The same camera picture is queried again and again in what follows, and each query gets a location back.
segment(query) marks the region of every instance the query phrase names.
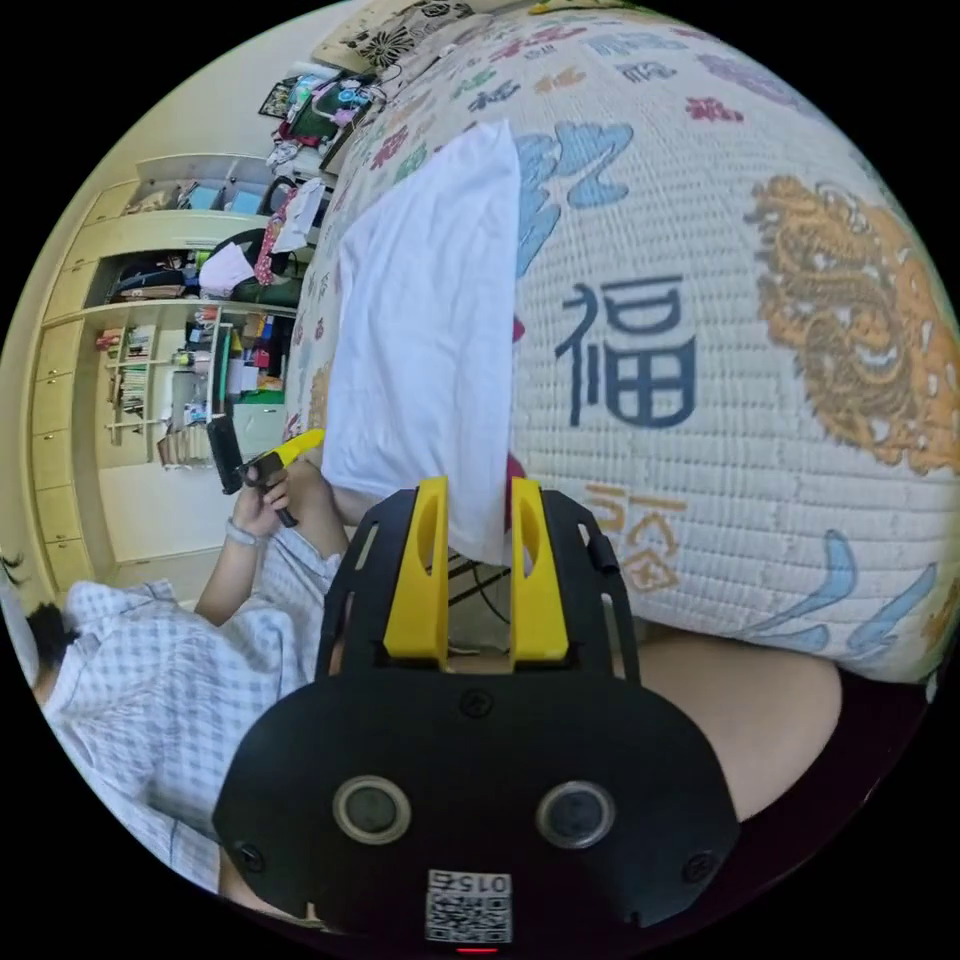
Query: screw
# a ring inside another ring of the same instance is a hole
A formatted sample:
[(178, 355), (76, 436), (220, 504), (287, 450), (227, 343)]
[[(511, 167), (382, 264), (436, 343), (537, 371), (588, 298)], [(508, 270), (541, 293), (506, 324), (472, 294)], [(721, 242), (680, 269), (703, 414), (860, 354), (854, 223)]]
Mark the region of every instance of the screw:
[(237, 855), (248, 873), (263, 872), (263, 855), (251, 843), (238, 843), (236, 845)]
[(684, 883), (703, 883), (717, 869), (717, 858), (712, 853), (698, 853), (683, 866)]
[(493, 709), (493, 697), (486, 690), (468, 690), (460, 698), (460, 712), (471, 720), (480, 720)]

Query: patterned quilt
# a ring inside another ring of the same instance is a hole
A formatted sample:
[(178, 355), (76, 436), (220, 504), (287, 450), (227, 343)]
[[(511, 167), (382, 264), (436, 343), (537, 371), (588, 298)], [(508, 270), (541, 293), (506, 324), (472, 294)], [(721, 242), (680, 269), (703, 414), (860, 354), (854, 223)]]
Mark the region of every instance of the patterned quilt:
[(288, 430), (325, 421), (344, 231), (502, 117), (523, 171), (505, 476), (594, 511), (640, 616), (924, 679), (960, 597), (956, 318), (863, 156), (696, 30), (504, 14), (372, 118), (306, 280)]

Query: black hair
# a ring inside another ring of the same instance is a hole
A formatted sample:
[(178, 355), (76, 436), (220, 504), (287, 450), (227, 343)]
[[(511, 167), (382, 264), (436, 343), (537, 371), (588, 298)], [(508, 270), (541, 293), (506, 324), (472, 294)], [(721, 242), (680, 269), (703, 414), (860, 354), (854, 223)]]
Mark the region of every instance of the black hair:
[[(8, 560), (0, 554), (3, 572), (15, 587), (21, 587), (26, 582), (18, 580), (13, 574), (13, 571), (17, 570), (22, 563), (22, 556)], [(52, 603), (41, 603), (33, 613), (28, 615), (27, 624), (37, 645), (40, 665), (46, 670), (59, 667), (67, 655), (67, 648), (77, 639), (76, 631), (67, 629), (67, 625), (63, 622), (60, 608)]]

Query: wristband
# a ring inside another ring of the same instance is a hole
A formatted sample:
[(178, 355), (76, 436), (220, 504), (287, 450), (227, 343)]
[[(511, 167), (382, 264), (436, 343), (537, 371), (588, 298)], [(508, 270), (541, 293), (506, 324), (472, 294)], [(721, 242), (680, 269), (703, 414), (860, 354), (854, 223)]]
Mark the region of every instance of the wristband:
[(242, 543), (246, 547), (260, 546), (260, 537), (255, 537), (252, 533), (241, 530), (232, 520), (227, 520), (227, 537), (237, 543)]

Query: person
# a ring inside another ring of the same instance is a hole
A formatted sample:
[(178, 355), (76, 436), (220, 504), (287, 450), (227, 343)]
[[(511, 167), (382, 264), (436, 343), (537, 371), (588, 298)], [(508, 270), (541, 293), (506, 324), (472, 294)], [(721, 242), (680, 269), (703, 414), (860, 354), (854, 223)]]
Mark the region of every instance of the person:
[[(280, 524), (282, 507), (297, 517), (296, 528)], [(8, 563), (0, 578), (36, 700), (101, 801), (181, 876), (275, 916), (285, 917), (243, 882), (211, 816), (244, 734), (313, 676), (324, 596), (347, 543), (329, 485), (301, 460), (266, 495), (254, 488), (238, 495), (192, 612), (164, 582), (78, 583), (62, 613), (47, 605), (18, 626)], [(644, 685), (709, 739), (741, 820), (803, 774), (839, 716), (839, 678), (829, 661), (671, 631), (642, 644), (639, 656)], [(448, 669), (496, 672), (507, 663), (452, 657)]]

